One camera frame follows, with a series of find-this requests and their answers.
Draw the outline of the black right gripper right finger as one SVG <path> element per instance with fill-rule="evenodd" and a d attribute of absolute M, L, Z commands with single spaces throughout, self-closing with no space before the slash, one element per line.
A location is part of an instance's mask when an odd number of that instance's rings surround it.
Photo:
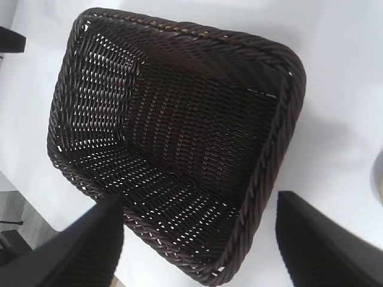
<path fill-rule="evenodd" d="M 382 250 L 292 191 L 278 193 L 275 232 L 294 286 L 382 286 Z"/>

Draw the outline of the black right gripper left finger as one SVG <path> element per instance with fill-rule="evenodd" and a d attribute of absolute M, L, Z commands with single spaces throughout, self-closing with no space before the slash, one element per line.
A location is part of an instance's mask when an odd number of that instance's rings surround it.
<path fill-rule="evenodd" d="M 67 229 L 32 249 L 1 232 L 1 286 L 110 286 L 124 241 L 123 206 L 108 195 Z"/>

